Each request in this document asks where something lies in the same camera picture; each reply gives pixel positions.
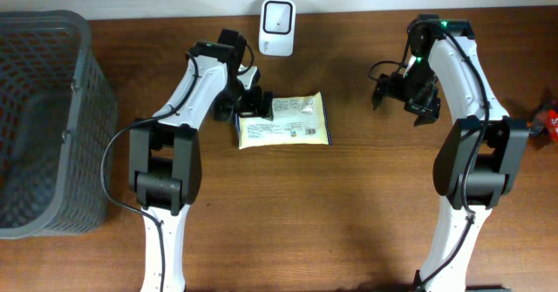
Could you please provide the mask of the silver foil snack packet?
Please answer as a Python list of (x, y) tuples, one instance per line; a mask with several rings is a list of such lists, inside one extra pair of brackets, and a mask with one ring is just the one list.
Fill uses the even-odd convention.
[(537, 138), (547, 136), (554, 143), (557, 142), (557, 99), (552, 98), (549, 101), (539, 105), (531, 119), (527, 122), (529, 127), (529, 136)]

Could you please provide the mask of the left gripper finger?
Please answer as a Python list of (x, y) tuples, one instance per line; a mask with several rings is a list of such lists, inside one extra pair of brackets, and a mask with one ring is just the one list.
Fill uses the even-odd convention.
[(262, 118), (267, 120), (274, 119), (273, 99), (274, 99), (273, 92), (264, 92), (262, 94), (261, 102), (256, 112), (257, 118)]
[(214, 103), (213, 119), (219, 122), (231, 122), (234, 116), (234, 104), (228, 100)]

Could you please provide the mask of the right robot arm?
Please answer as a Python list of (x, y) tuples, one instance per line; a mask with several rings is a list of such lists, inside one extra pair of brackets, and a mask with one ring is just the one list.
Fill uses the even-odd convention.
[(373, 106), (394, 98), (416, 115), (415, 126), (422, 126), (438, 120), (443, 93), (453, 121), (432, 169), (437, 226), (410, 289), (465, 291), (480, 230), (514, 185), (529, 130), (495, 97), (468, 21), (420, 14), (406, 34), (396, 71), (375, 79)]

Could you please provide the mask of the cream and blue snack bag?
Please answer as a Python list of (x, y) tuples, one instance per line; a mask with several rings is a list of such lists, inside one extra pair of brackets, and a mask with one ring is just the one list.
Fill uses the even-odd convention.
[(240, 149), (274, 145), (330, 145), (323, 95), (274, 98), (272, 119), (238, 116), (235, 128)]

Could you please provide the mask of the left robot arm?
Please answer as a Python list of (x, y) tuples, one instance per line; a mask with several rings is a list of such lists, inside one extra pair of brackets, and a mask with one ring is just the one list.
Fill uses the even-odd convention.
[(129, 187), (146, 231), (144, 291), (183, 291), (187, 213), (201, 188), (199, 130), (216, 121), (272, 119), (272, 92), (258, 85), (260, 72), (243, 65), (250, 51), (238, 31), (224, 29), (214, 42), (198, 41), (186, 54), (187, 69), (169, 100), (130, 131)]

